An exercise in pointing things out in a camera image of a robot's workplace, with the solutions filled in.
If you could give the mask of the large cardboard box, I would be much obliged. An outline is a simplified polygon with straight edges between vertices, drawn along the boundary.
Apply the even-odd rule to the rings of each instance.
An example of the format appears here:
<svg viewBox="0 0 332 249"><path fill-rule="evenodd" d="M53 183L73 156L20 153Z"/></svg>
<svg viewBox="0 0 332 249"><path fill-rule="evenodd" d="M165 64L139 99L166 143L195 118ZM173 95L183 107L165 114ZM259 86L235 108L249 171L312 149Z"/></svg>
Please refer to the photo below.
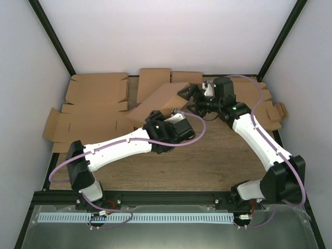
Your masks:
<svg viewBox="0 0 332 249"><path fill-rule="evenodd" d="M187 101L177 93L189 86L187 82L163 84L138 107L130 111L127 115L128 120L135 128L139 128L145 124L145 119L154 110L161 111L166 118L170 117L174 109L182 109L187 104Z"/></svg>

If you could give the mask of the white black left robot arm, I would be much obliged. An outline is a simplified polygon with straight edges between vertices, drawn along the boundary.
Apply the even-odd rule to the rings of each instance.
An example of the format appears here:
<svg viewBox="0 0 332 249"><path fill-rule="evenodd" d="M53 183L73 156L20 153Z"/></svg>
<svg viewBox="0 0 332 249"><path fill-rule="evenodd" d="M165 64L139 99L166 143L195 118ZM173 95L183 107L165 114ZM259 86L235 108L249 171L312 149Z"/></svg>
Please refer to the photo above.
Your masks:
<svg viewBox="0 0 332 249"><path fill-rule="evenodd" d="M168 153L173 146L150 143L154 140L168 144L180 144L196 137L186 117L172 112L169 118L159 110L152 111L145 119L145 124L134 132L102 143L83 145L80 140L72 142L67 153L67 160L89 153L70 162L67 167L72 190L81 191L92 208L99 210L106 203L106 196L93 172L99 168L136 154L155 152Z"/></svg>

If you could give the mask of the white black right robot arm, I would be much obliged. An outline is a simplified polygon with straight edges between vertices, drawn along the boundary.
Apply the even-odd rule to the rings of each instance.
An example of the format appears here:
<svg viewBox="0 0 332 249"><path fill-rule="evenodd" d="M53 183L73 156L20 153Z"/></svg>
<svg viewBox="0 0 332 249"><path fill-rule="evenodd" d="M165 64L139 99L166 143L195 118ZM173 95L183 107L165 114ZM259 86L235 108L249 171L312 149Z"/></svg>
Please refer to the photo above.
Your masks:
<svg viewBox="0 0 332 249"><path fill-rule="evenodd" d="M253 108L237 101L230 77L204 81L202 87L192 85L177 94L186 101L193 100L187 109L197 116L217 113L220 120L247 142L263 164L266 173L261 180L244 181L232 187L230 202L234 208L242 209L253 199L272 204L305 204L306 162L301 156L292 156L268 134L256 119Z"/></svg>

